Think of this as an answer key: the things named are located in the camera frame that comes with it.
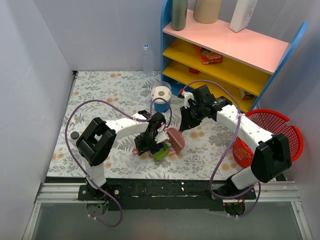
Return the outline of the brown box lower shelf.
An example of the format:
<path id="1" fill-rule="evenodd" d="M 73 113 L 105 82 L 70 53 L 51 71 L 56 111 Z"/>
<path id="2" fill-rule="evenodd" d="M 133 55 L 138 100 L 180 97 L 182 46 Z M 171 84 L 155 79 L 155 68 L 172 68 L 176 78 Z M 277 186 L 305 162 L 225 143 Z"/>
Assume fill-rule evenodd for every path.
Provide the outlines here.
<path id="1" fill-rule="evenodd" d="M 242 100 L 252 100 L 256 97 L 255 95 L 244 91 L 243 89 L 238 89 L 238 91 Z"/>

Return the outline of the grey green metal bottle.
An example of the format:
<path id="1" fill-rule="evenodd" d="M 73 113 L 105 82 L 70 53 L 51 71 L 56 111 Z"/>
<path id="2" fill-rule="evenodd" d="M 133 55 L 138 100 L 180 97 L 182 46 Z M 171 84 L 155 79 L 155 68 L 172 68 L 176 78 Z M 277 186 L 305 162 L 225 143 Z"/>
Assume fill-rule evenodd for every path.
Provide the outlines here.
<path id="1" fill-rule="evenodd" d="M 172 21 L 171 27 L 175 31 L 181 31 L 186 26 L 188 10 L 188 0 L 172 1 Z"/>

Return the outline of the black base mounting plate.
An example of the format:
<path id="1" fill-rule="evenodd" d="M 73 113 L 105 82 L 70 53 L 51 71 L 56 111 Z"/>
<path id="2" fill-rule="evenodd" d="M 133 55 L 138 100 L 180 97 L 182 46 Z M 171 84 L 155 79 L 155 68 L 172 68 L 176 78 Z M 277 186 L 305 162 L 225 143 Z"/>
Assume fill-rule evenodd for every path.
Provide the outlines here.
<path id="1" fill-rule="evenodd" d="M 207 180 L 108 178 L 101 188 L 123 210 L 224 210 Z"/>

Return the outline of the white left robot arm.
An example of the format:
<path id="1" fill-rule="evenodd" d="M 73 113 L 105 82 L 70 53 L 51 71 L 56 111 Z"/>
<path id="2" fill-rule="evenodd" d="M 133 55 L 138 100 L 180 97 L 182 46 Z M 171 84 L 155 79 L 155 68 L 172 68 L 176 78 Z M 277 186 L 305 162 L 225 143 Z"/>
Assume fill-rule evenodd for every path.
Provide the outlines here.
<path id="1" fill-rule="evenodd" d="M 141 110 L 129 118 L 104 121 L 94 118 L 75 142 L 81 157 L 86 159 L 86 182 L 90 186 L 89 194 L 95 200 L 106 196 L 106 177 L 104 161 L 116 141 L 136 134 L 134 139 L 137 154 L 140 156 L 168 140 L 165 133 L 158 138 L 158 130 L 166 123 L 165 116 L 156 112 L 151 115 Z"/>

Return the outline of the white bottle black cap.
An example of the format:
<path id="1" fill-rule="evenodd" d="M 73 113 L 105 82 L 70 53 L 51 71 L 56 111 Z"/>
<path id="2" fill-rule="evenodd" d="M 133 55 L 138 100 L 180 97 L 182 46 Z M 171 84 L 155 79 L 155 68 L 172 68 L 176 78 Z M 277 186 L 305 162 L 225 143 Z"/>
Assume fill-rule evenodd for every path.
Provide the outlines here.
<path id="1" fill-rule="evenodd" d="M 76 147 L 77 144 L 77 140 L 79 139 L 80 134 L 77 131 L 73 131 L 68 135 L 68 141 L 74 146 Z"/>

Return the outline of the clear plastic water bottle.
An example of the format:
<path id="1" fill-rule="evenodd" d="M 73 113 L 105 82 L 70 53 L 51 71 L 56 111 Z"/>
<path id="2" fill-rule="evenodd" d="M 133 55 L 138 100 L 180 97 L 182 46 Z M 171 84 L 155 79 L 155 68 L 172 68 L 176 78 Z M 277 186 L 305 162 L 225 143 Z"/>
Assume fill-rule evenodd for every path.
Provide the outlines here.
<path id="1" fill-rule="evenodd" d="M 142 70 L 146 76 L 153 74 L 153 53 L 149 44 L 143 45 Z"/>

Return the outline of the green paper scrap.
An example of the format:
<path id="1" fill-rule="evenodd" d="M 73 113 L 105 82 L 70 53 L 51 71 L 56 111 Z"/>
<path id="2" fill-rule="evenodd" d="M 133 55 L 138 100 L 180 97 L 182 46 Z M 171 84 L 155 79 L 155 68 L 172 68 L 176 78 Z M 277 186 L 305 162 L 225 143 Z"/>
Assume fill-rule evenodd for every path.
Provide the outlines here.
<path id="1" fill-rule="evenodd" d="M 162 161 L 170 152 L 169 148 L 162 148 L 161 150 L 152 154 L 156 162 Z"/>

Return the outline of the white detergent bottle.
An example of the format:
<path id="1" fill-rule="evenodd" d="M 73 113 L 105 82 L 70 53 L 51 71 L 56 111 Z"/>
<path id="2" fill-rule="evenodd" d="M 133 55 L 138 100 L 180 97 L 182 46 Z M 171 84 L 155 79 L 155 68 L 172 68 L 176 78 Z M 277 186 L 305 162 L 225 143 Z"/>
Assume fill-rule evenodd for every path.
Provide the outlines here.
<path id="1" fill-rule="evenodd" d="M 238 33 L 245 29 L 252 17 L 258 0 L 238 0 L 230 21 L 229 29 Z"/>

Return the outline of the beige cylinder container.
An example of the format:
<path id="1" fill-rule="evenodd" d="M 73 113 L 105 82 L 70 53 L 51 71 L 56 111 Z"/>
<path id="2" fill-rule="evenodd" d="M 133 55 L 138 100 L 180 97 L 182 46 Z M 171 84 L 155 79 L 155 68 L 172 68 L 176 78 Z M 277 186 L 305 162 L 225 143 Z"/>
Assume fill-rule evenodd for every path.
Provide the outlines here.
<path id="1" fill-rule="evenodd" d="M 193 18 L 201 24 L 217 21 L 222 0 L 196 0 Z"/>

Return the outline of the dark blue paper scrap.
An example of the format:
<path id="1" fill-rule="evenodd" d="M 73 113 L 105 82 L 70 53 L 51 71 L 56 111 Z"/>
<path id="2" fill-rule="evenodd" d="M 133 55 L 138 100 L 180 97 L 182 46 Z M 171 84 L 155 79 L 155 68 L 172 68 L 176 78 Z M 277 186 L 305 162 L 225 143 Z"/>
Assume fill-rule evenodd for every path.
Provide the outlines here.
<path id="1" fill-rule="evenodd" d="M 150 150 L 151 155 L 154 155 L 156 153 L 158 153 L 159 151 L 161 151 L 163 148 L 154 148 L 152 150 Z"/>

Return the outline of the blue yellow pink shelf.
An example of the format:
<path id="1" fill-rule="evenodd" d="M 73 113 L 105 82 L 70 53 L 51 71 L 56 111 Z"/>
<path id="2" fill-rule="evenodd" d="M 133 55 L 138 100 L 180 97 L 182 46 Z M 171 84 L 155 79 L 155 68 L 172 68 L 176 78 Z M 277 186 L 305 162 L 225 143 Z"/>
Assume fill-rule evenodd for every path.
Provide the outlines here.
<path id="1" fill-rule="evenodd" d="M 170 0 L 164 2 L 160 17 L 161 79 L 170 83 L 174 95 L 178 95 L 184 85 L 197 88 L 201 80 L 208 80 L 215 96 L 221 96 L 226 89 L 243 112 L 255 108 L 308 27 L 304 22 L 292 40 L 285 42 L 249 29 L 233 32 L 229 23 L 222 20 L 202 24 L 194 19 L 194 12 L 188 10 L 185 28 L 174 30 L 172 4 Z M 223 61 L 202 64 L 194 45 L 221 54 Z M 199 70 L 199 74 L 190 73 L 189 67 Z M 239 89 L 255 98 L 242 100 Z"/>

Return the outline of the orange snack packet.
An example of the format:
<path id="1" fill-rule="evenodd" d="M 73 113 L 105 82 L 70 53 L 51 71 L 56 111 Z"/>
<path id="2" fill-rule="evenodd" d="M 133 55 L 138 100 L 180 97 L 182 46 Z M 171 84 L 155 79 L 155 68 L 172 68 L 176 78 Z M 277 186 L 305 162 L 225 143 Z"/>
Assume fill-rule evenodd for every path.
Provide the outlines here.
<path id="1" fill-rule="evenodd" d="M 203 65 L 222 63 L 224 57 L 216 52 L 194 44 L 195 51 Z"/>

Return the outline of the pink hand brush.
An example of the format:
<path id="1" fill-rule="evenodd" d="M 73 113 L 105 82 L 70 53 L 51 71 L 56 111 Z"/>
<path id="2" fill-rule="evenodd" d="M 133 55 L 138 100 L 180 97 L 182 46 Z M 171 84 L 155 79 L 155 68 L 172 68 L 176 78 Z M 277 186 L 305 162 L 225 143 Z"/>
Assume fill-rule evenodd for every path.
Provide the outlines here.
<path id="1" fill-rule="evenodd" d="M 179 154 L 183 148 L 185 147 L 185 139 L 182 136 L 182 133 L 176 128 L 169 128 L 166 131 L 169 137 L 169 143 L 171 144 L 172 148 L 174 149 L 176 154 Z"/>

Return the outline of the pink dustpan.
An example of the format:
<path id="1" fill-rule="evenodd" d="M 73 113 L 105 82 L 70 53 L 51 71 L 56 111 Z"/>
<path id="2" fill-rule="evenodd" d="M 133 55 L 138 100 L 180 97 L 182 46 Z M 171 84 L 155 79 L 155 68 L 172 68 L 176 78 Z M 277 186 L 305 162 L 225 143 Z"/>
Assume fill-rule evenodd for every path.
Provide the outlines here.
<path id="1" fill-rule="evenodd" d="M 147 153 L 151 156 L 151 157 L 153 157 L 154 155 L 156 155 L 157 153 L 163 153 L 163 152 L 165 152 L 165 149 L 163 148 L 163 147 L 161 147 L 161 148 L 154 148 L 154 149 L 152 149 L 152 150 L 149 150 Z M 173 154 L 175 154 L 176 153 L 176 151 L 175 150 L 169 150 L 168 152 L 167 152 L 167 155 L 169 156 L 169 155 L 173 155 Z M 135 148 L 135 149 L 133 149 L 132 150 L 132 154 L 133 155 L 137 155 L 138 154 L 138 149 L 137 148 Z"/>

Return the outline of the aluminium frame rail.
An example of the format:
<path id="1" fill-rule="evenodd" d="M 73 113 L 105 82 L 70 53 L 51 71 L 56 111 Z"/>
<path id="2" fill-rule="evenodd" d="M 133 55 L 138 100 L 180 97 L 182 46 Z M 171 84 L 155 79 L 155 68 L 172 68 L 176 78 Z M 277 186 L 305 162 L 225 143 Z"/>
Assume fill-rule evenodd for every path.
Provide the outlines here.
<path id="1" fill-rule="evenodd" d="M 46 182 L 38 192 L 25 240 L 311 240 L 294 182 L 256 186 L 245 201 L 222 200 L 223 211 L 119 211 L 83 200 L 82 180 Z"/>

